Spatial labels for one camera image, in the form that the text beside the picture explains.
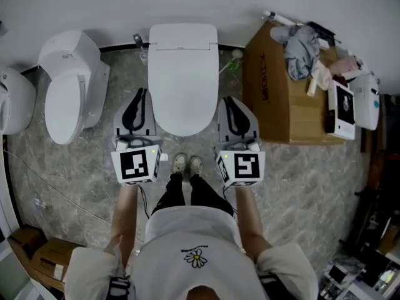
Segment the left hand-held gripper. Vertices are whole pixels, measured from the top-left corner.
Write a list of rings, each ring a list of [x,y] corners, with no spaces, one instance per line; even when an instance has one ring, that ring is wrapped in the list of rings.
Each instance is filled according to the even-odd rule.
[[[114,151],[111,153],[117,180],[122,185],[157,181],[159,165],[168,161],[156,134],[150,92],[139,88],[117,110],[113,119]]]

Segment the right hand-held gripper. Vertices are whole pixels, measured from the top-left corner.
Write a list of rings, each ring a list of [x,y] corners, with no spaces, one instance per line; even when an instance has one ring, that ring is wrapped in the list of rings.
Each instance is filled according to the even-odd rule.
[[[261,182],[265,152],[259,145],[259,124],[253,112],[235,97],[222,98],[218,131],[214,157],[224,186],[252,186]]]

